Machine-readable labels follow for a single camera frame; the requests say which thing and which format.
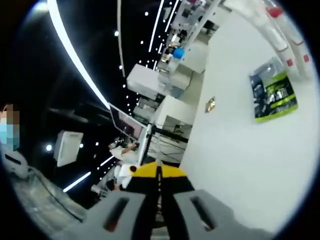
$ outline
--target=spot light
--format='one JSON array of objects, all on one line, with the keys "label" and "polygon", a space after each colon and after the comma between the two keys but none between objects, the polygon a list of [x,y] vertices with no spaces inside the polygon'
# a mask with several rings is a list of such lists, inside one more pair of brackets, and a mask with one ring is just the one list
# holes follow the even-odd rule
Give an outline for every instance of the spot light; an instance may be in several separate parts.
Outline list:
[{"label": "spot light", "polygon": [[51,144],[48,144],[46,147],[45,147],[45,150],[47,152],[50,152],[52,150],[52,145]]}]

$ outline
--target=yellow part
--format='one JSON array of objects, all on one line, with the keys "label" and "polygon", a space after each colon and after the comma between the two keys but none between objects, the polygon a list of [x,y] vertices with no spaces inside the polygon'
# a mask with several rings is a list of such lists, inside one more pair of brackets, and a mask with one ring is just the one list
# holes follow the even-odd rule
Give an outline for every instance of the yellow part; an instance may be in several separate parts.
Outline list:
[{"label": "yellow part", "polygon": [[138,178],[155,178],[156,175],[157,164],[156,162],[151,162],[139,167],[132,176]]},{"label": "yellow part", "polygon": [[177,177],[186,177],[187,174],[174,166],[162,165],[162,177],[163,178],[177,178]]}]

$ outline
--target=computer monitor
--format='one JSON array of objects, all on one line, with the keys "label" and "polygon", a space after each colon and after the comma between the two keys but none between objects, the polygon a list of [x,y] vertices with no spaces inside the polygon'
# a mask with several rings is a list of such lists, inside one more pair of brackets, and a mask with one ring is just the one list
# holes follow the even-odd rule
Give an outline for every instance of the computer monitor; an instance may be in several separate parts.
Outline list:
[{"label": "computer monitor", "polygon": [[133,117],[116,108],[112,104],[110,104],[110,111],[115,128],[130,137],[133,141],[138,141],[140,135],[147,126],[135,120]]}]

